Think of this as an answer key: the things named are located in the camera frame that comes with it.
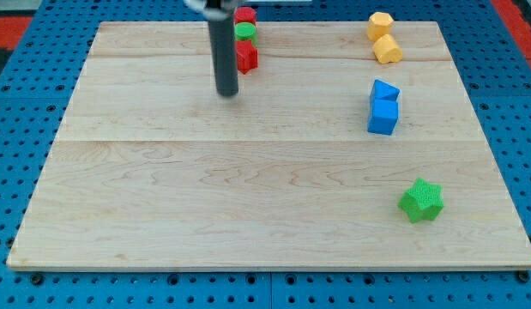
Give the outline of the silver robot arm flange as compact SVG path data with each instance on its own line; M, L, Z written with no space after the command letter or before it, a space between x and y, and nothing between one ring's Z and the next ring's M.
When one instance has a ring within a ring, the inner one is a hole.
M208 21L223 21L233 15L245 0L184 0L184 4Z

